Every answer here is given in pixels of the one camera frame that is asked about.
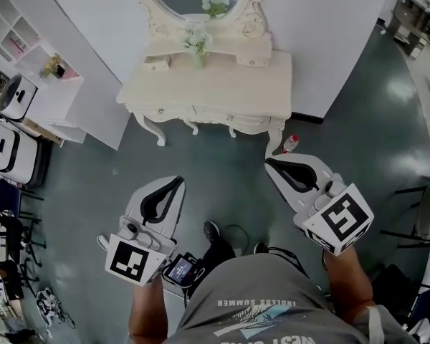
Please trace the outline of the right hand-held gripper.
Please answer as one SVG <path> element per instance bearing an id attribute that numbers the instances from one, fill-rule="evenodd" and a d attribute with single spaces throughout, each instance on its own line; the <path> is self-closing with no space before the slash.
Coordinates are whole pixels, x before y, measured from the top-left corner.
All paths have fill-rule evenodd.
<path id="1" fill-rule="evenodd" d="M 294 223 L 325 251 L 340 255 L 369 229 L 373 212 L 355 184 L 346 185 L 319 158 L 279 154 L 264 164 L 269 178 L 294 212 Z"/>

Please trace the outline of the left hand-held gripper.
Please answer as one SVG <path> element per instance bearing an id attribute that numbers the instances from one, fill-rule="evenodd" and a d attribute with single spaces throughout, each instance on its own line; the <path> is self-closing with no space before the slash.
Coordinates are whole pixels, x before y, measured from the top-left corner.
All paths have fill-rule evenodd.
<path id="1" fill-rule="evenodd" d="M 173 238 L 186 184 L 180 176 L 160 178 L 136 190 L 119 219 L 119 231 L 99 235 L 107 252 L 105 271 L 137 286 L 151 282 L 177 249 Z"/>

